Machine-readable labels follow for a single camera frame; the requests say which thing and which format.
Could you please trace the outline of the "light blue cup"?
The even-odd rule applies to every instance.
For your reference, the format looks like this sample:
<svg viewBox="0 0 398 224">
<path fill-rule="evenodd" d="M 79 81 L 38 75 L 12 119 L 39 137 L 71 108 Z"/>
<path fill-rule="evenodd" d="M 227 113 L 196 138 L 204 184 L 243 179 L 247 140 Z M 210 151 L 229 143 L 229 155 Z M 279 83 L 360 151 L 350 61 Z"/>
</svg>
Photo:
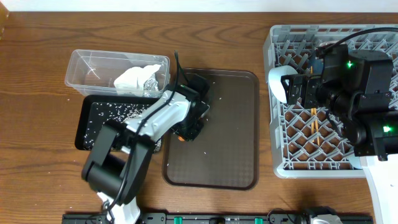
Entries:
<svg viewBox="0 0 398 224">
<path fill-rule="evenodd" d="M 354 154 L 351 154 L 347 157 L 347 160 L 351 164 L 354 169 L 362 170 L 360 157 L 356 157 Z"/>
</svg>

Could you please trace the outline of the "light blue rice bowl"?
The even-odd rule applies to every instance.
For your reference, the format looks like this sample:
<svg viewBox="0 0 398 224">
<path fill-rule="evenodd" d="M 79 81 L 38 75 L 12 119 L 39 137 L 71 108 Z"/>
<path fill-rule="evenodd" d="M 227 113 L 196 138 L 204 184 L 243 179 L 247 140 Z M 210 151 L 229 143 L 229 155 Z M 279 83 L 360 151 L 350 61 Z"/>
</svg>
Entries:
<svg viewBox="0 0 398 224">
<path fill-rule="evenodd" d="M 290 65 L 283 65 L 272 68 L 268 74 L 268 84 L 272 94 L 281 102 L 287 103 L 285 89 L 282 85 L 281 78 L 284 75 L 296 75 L 297 71 Z"/>
</svg>

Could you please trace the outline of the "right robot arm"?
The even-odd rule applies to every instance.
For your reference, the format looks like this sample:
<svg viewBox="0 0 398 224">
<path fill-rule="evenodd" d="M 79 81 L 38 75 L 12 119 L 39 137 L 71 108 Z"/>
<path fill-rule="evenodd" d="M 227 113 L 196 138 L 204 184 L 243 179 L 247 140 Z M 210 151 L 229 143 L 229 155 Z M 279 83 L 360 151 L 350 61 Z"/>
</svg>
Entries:
<svg viewBox="0 0 398 224">
<path fill-rule="evenodd" d="M 345 44 L 317 48 L 320 73 L 294 73 L 283 66 L 275 78 L 277 98 L 303 108 L 322 106 L 343 124 L 339 134 L 352 145 L 364 171 L 376 223 L 397 223 L 397 111 L 390 108 L 394 64 L 377 50 Z"/>
</svg>

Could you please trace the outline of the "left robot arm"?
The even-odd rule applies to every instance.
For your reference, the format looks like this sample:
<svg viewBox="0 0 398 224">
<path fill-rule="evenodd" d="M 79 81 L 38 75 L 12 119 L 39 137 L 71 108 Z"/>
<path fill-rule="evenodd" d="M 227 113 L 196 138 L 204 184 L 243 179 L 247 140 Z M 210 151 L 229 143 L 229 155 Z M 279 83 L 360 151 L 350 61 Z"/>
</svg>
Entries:
<svg viewBox="0 0 398 224">
<path fill-rule="evenodd" d="M 81 178 L 103 201 L 103 220 L 137 221 L 136 196 L 156 142 L 168 130 L 185 141 L 194 140 L 204 126 L 201 118 L 210 108 L 204 101 L 209 89 L 206 78 L 194 75 L 186 85 L 169 86 L 142 114 L 123 123 L 104 123 L 81 172 Z"/>
</svg>

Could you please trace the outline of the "white napkin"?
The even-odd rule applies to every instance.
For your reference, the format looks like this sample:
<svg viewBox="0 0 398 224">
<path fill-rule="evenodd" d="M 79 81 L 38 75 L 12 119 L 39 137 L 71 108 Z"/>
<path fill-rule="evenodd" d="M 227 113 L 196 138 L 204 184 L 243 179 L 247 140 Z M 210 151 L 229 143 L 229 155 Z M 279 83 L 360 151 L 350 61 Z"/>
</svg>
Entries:
<svg viewBox="0 0 398 224">
<path fill-rule="evenodd" d="M 144 83 L 152 74 L 159 71 L 161 65 L 147 65 L 145 67 L 132 67 L 127 69 L 122 75 L 114 81 L 117 94 L 124 95 L 128 93 L 143 93 Z"/>
</svg>

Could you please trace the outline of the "yellow green snack wrapper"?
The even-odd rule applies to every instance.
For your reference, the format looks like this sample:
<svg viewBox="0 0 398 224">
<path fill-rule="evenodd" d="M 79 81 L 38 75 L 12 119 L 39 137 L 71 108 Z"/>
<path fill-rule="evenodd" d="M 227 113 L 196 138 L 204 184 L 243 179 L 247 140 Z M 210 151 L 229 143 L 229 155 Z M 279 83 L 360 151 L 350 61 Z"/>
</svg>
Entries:
<svg viewBox="0 0 398 224">
<path fill-rule="evenodd" d="M 152 74 L 150 78 L 144 83 L 144 97 L 154 98 L 157 96 L 158 92 L 158 81 L 155 74 Z"/>
</svg>

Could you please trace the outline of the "dark blue plate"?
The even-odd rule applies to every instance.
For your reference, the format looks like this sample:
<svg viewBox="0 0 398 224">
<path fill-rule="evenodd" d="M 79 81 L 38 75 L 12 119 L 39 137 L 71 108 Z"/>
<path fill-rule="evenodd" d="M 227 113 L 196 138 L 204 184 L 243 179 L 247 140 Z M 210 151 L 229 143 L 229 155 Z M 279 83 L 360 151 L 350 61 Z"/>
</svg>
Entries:
<svg viewBox="0 0 398 224">
<path fill-rule="evenodd" d="M 321 74 L 323 71 L 323 59 L 317 58 L 315 55 L 312 55 L 309 58 L 308 66 L 310 69 L 310 73 L 312 74 Z"/>
</svg>

